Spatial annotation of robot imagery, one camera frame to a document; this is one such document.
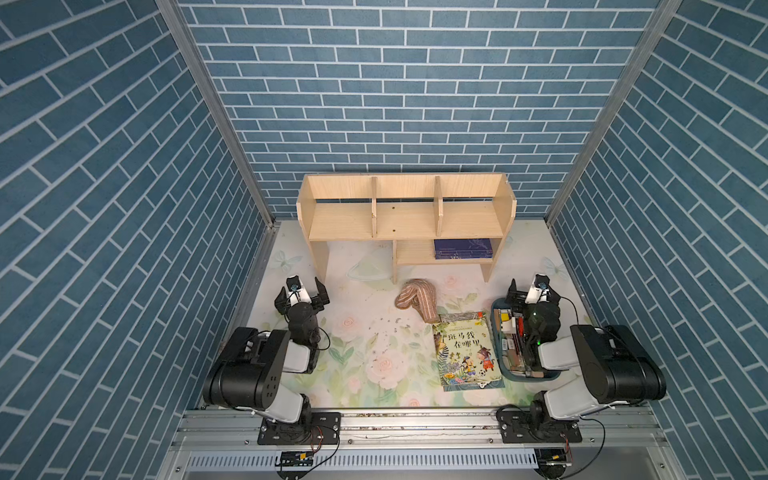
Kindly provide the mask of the floral table mat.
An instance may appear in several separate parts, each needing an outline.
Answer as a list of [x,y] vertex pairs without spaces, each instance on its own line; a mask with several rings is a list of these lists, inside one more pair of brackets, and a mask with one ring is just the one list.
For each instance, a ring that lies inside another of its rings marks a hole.
[[560,337],[572,324],[589,322],[587,310],[542,220],[517,220],[490,281],[477,265],[394,267],[389,242],[333,242],[325,285],[330,303],[318,315],[321,352],[311,374],[285,374],[283,386],[310,398],[315,408],[526,406],[554,381],[506,381],[501,388],[445,391],[438,381],[432,328],[412,308],[394,301],[405,281],[423,278],[437,291],[442,313],[490,310],[510,282],[527,289],[537,273],[562,295]]

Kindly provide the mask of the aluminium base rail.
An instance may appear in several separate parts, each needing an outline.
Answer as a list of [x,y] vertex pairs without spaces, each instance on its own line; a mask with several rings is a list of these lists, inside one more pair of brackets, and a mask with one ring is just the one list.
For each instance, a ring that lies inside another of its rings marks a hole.
[[[348,448],[503,448],[495,410],[481,408],[342,409],[339,436]],[[256,450],[262,417],[233,410],[187,411],[172,451]],[[647,407],[604,410],[579,422],[580,447],[667,447]]]

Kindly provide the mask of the children's picture book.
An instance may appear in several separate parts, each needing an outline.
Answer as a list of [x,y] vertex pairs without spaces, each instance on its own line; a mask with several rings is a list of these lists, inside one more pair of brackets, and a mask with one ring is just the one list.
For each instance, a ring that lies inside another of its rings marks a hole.
[[440,314],[432,325],[436,364],[444,391],[496,389],[504,386],[484,312]]

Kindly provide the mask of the light wooden bookshelf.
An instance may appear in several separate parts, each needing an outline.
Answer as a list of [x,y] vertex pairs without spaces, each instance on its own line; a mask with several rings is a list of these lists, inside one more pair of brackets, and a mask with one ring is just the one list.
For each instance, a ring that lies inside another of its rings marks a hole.
[[321,279],[335,241],[389,241],[392,267],[438,265],[437,240],[488,239],[477,258],[490,279],[517,213],[502,173],[327,174],[305,176],[297,218]]

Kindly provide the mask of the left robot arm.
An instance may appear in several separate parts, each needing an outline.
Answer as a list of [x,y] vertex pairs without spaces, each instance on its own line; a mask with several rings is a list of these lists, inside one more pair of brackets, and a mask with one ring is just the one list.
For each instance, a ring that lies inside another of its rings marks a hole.
[[236,328],[203,383],[207,405],[254,412],[268,426],[304,433],[312,429],[308,397],[281,385],[284,373],[311,374],[317,365],[323,329],[317,314],[330,303],[325,285],[310,294],[300,277],[286,279],[275,298],[287,329]]

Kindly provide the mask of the circuit board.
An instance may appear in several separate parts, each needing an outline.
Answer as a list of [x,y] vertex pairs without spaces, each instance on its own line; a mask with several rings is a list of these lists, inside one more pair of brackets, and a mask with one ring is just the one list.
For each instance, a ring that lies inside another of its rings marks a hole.
[[310,469],[314,466],[314,453],[310,451],[283,451],[276,462],[279,470],[286,468]]
[[570,454],[564,448],[536,448],[538,468],[557,467],[567,469],[572,465]]

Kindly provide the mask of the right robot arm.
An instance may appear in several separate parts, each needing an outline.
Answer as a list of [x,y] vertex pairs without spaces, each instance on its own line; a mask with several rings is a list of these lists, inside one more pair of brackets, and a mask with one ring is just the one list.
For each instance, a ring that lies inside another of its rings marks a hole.
[[665,397],[661,369],[627,327],[576,323],[562,336],[564,299],[546,275],[534,276],[524,292],[512,281],[493,304],[493,326],[502,354],[502,373],[510,380],[554,380],[576,369],[565,384],[535,394],[518,418],[542,438],[555,429],[573,428],[589,414],[619,405]]

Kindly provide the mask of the dark blue book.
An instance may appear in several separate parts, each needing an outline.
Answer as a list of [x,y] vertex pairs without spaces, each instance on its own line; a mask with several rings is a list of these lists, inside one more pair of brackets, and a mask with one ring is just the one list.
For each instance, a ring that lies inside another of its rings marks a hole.
[[493,257],[493,248],[488,238],[435,239],[434,254],[437,260],[486,259]]

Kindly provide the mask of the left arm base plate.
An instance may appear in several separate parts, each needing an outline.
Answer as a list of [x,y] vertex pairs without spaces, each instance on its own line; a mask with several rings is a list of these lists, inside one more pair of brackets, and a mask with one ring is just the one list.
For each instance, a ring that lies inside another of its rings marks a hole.
[[311,412],[297,423],[264,419],[257,444],[262,446],[330,445],[338,441],[340,412]]

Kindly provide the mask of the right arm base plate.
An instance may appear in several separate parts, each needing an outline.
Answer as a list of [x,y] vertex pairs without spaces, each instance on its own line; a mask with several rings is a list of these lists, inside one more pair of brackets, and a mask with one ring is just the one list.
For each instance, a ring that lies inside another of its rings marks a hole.
[[542,412],[500,408],[495,413],[504,444],[562,444],[583,441],[577,421],[554,420]]

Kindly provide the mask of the left circuit board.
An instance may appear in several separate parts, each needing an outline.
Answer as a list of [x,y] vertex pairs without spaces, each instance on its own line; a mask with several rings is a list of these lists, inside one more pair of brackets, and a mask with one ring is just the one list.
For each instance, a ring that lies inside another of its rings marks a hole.
[[276,462],[279,470],[286,468],[310,469],[314,466],[314,453],[310,451],[283,451]]

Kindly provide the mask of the teal tray of items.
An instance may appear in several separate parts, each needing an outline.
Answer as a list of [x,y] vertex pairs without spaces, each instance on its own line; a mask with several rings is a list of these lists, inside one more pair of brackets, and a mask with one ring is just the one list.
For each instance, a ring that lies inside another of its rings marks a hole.
[[493,301],[491,334],[502,375],[511,381],[544,382],[555,380],[559,371],[541,365],[538,355],[540,338],[533,331],[529,317],[533,304],[508,303],[503,298]]

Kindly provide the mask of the right circuit board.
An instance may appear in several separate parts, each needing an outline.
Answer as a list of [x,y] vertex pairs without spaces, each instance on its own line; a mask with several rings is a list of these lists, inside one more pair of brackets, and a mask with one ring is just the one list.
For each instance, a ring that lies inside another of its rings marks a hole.
[[572,465],[570,454],[564,448],[536,448],[538,468],[557,467],[567,469]]

